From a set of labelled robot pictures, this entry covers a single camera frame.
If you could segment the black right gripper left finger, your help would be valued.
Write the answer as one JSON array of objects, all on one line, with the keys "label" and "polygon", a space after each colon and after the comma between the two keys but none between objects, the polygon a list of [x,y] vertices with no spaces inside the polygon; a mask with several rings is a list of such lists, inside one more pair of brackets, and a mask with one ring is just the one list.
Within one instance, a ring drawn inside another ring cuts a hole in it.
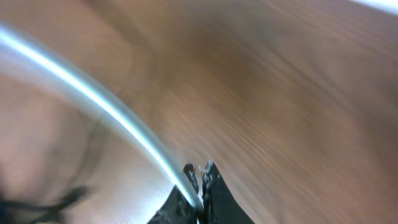
[{"label": "black right gripper left finger", "polygon": [[174,185],[163,206],[148,224],[197,224],[197,213]]}]

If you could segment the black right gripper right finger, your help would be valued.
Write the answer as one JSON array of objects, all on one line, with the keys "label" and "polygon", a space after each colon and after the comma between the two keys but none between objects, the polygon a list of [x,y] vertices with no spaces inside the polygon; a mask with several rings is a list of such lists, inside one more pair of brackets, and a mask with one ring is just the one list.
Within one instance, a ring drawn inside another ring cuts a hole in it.
[{"label": "black right gripper right finger", "polygon": [[254,224],[230,192],[216,164],[209,160],[201,173],[204,215],[208,224]]}]

